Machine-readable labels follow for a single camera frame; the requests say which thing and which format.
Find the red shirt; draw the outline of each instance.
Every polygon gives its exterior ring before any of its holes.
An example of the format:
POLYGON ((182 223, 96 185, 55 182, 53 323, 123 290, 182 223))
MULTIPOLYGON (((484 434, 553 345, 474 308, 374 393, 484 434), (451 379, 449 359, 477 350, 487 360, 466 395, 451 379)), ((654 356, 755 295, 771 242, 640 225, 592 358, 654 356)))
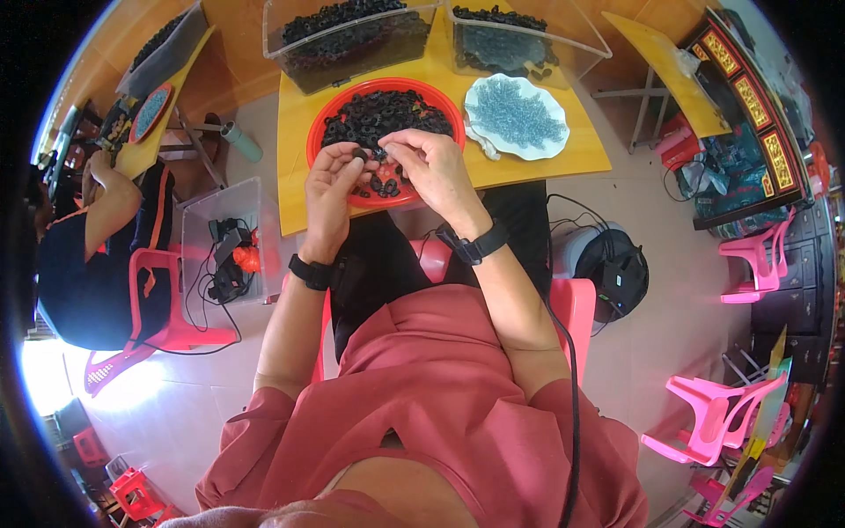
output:
MULTIPOLYGON (((421 462, 455 488, 481 527, 557 526, 572 448, 569 380, 530 402, 480 290, 443 285, 382 307, 351 337, 340 376, 296 402, 258 390, 223 427, 196 493, 202 509, 272 509, 314 498, 374 456, 421 462), (404 449, 380 448, 390 429, 404 449)), ((643 526, 637 437, 581 393, 581 478, 571 526, 643 526)))

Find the pink plastic chair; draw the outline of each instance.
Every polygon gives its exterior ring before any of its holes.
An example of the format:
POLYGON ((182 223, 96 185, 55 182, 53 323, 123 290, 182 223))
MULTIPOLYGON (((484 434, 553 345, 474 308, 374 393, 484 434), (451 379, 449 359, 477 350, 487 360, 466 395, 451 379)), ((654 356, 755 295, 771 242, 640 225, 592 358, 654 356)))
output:
POLYGON ((227 345, 232 343, 237 334, 234 329, 208 328, 197 330, 182 316, 182 296, 179 294, 178 251, 160 251, 157 249, 138 249, 129 259, 129 301, 132 306, 132 336, 122 352, 104 362, 92 364, 95 351, 88 356, 85 365, 85 392, 97 396, 106 384, 120 373, 136 363, 153 355, 156 347, 172 351, 189 351, 191 346, 227 345), (167 268, 170 270, 170 320, 156 335, 146 340, 152 346, 139 344, 135 339, 141 332, 141 312, 138 304, 138 272, 144 268, 167 268))
MULTIPOLYGON (((427 240, 424 244, 422 240, 412 240, 411 246, 414 248, 414 252, 420 260, 422 270, 428 279, 435 284, 442 282, 446 276, 446 268, 449 265, 449 259, 452 254, 449 246, 435 238, 427 240)), ((288 275, 285 275, 284 283, 287 283, 287 278, 288 275)), ((578 385, 581 386, 581 380, 584 378, 587 349, 590 345, 592 318, 596 310, 596 287, 589 279, 552 279, 549 304, 551 304, 561 324, 566 327, 572 336, 572 342, 575 345, 575 360, 578 363, 578 385)), ((330 321, 331 303, 329 293, 326 292, 321 326, 323 335, 330 321)), ((560 330, 557 331, 560 345, 566 356, 566 362, 571 366, 569 345, 561 335, 560 330)), ((317 362, 314 365, 311 383, 323 381, 324 379, 323 336, 321 335, 317 362)))
POLYGON ((773 467, 763 467, 757 470, 754 476, 751 477, 751 480, 748 481, 748 484, 745 485, 745 488, 739 492, 736 500, 732 501, 736 504, 733 509, 724 511, 713 508, 713 504, 722 496, 722 493, 725 491, 725 485, 719 481, 707 478, 700 473, 695 473, 690 485, 710 503, 710 509, 707 510, 703 517, 699 517, 686 509, 684 513, 695 522, 705 526, 724 526, 737 510, 745 507, 745 505, 755 498, 758 498, 769 487, 774 475, 775 468, 773 467))
POLYGON ((713 465, 722 451, 722 446, 739 447, 742 445, 745 430, 748 428, 751 412, 762 399, 777 387, 785 384, 787 373, 777 379, 767 379, 759 383, 732 389, 706 379, 687 379, 672 376, 666 382, 666 388, 686 400, 695 412, 693 430, 682 430, 678 439, 687 443, 683 451, 656 440, 647 434, 641 442, 670 460, 681 464, 698 462, 713 465), (728 398, 739 397, 737 404, 728 411, 728 398), (734 431, 728 431, 733 419, 745 409, 741 425, 734 431))
POLYGON ((724 257, 740 257, 751 266, 753 281, 748 281, 722 295, 726 304, 757 302, 769 291, 776 291, 781 277, 787 275, 786 256, 783 253, 783 238, 789 224, 795 217, 795 208, 789 211, 789 218, 755 237, 732 240, 719 244, 719 254, 724 257), (763 242, 771 238, 771 261, 766 256, 763 242))

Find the white ceramic dish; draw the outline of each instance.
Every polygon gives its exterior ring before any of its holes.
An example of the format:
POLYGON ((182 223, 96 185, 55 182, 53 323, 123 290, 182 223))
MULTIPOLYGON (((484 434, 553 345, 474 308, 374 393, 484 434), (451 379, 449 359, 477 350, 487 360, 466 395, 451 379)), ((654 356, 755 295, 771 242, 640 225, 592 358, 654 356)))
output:
POLYGON ((472 129, 478 135, 481 135, 484 138, 488 139, 493 144, 493 146, 496 147, 496 150, 516 154, 523 160, 533 161, 541 160, 544 158, 554 158, 556 155, 560 154, 561 150, 564 149, 564 147, 566 146, 566 142, 570 137, 570 128, 566 125, 566 112, 564 112, 564 109, 552 97, 552 95, 548 93, 547 90, 537 88, 534 84, 531 84, 528 79, 522 77, 508 77, 504 73, 497 73, 490 77, 481 78, 477 80, 476 82, 472 83, 472 86, 466 92, 466 97, 464 98, 464 110, 469 116, 469 121, 472 125, 472 129), (543 105, 545 105, 548 115, 552 119, 563 125, 563 140, 559 142, 553 142, 551 139, 545 139, 543 140, 542 149, 538 149, 537 147, 531 144, 529 144, 525 149, 523 149, 518 144, 508 143, 499 134, 490 132, 486 128, 478 126, 476 116, 474 115, 475 112, 470 109, 471 106, 478 105, 478 97, 476 90, 478 90, 478 88, 480 88, 481 86, 484 86, 486 83, 497 82, 501 80, 515 81, 520 86, 519 95, 521 98, 528 99, 533 97, 535 94, 540 94, 540 101, 543 103, 543 105))

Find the tile floor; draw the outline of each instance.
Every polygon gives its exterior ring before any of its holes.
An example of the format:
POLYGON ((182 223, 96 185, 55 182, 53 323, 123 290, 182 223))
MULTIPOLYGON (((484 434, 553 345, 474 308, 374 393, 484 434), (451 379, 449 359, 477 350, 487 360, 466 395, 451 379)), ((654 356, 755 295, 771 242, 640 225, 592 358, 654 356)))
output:
MULTIPOLYGON (((666 380, 683 374, 721 381, 720 354, 748 334, 750 308, 719 302, 731 282, 727 261, 718 256, 716 239, 693 231, 692 205, 666 196, 656 155, 648 149, 628 155, 629 138, 617 131, 633 128, 626 122, 630 109, 613 101, 599 106, 583 90, 579 97, 613 170, 553 179, 548 191, 578 199, 624 226, 642 244, 651 276, 642 304, 591 341, 583 389, 605 416, 637 433, 665 438, 692 419, 689 408, 664 389, 666 380)), ((276 104, 277 95, 269 95, 237 111, 238 124, 262 147, 264 158, 250 164, 233 150, 226 161, 230 184, 259 176, 274 200, 276 104)), ((580 213, 562 200, 549 205, 552 219, 574 219, 580 213)), ((122 455, 130 465, 144 469, 164 496, 185 512, 198 511, 194 483, 215 458, 223 422, 248 402, 272 309, 260 304, 234 307, 232 316, 243 333, 239 345, 207 357, 156 353, 95 399, 81 386, 87 351, 65 355, 74 393, 80 395, 109 454, 122 455)), ((212 324, 226 322, 219 310, 209 311, 212 324)), ((653 520, 684 495, 690 470, 643 448, 638 475, 653 520)))

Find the black wrist strap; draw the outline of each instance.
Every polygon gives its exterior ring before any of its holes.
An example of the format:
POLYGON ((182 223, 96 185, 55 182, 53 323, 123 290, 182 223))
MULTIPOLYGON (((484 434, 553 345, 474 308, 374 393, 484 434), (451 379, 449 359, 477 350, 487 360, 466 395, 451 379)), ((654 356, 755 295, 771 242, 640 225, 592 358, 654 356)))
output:
POLYGON ((305 264, 296 253, 291 256, 291 262, 287 267, 291 269, 294 275, 305 281, 307 288, 316 291, 328 290, 335 274, 334 266, 327 266, 319 262, 305 264))
POLYGON ((493 219, 493 227, 479 238, 470 242, 458 238, 449 224, 443 224, 437 230, 437 238, 442 240, 458 257, 472 266, 478 266, 482 259, 498 250, 508 242, 508 231, 493 219))

